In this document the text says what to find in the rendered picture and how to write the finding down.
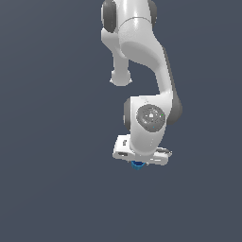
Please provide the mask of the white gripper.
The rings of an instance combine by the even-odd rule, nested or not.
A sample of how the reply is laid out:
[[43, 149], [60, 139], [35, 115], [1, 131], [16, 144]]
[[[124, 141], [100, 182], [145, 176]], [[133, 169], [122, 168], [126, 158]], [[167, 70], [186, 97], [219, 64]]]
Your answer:
[[135, 161], [143, 164], [159, 164], [165, 165], [168, 163], [168, 158], [172, 152], [166, 148], [158, 147], [152, 156], [141, 157], [130, 149], [130, 135], [119, 135], [115, 142], [112, 156], [114, 159], [122, 159], [128, 162]]

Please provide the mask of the small blue object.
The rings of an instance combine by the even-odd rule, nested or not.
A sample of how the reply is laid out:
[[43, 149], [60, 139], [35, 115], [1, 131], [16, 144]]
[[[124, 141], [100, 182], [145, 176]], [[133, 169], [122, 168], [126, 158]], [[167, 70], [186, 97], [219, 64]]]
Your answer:
[[142, 162], [131, 162], [131, 167], [134, 168], [135, 170], [140, 170], [145, 164]]

